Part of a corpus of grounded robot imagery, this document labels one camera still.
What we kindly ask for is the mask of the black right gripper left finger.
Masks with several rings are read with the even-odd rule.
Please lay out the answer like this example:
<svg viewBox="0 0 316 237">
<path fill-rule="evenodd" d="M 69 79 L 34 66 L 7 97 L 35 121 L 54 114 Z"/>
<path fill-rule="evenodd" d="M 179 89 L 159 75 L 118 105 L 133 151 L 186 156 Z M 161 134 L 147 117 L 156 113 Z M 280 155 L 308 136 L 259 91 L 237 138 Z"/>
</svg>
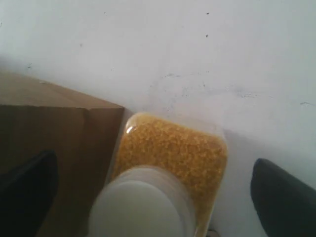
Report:
<svg viewBox="0 0 316 237">
<path fill-rule="evenodd" d="M 57 156 L 43 151 L 0 176 L 0 235 L 34 237 L 59 184 Z"/>
</svg>

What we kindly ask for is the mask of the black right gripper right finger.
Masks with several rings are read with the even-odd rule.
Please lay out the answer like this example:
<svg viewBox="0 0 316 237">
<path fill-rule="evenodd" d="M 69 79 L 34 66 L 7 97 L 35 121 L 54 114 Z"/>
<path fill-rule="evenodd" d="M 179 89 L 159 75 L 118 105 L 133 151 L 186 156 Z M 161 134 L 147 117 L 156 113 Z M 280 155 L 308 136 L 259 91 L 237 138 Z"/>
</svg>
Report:
<svg viewBox="0 0 316 237">
<path fill-rule="evenodd" d="M 255 161 L 250 195 L 269 237 L 314 237 L 316 191 L 268 159 Z"/>
</svg>

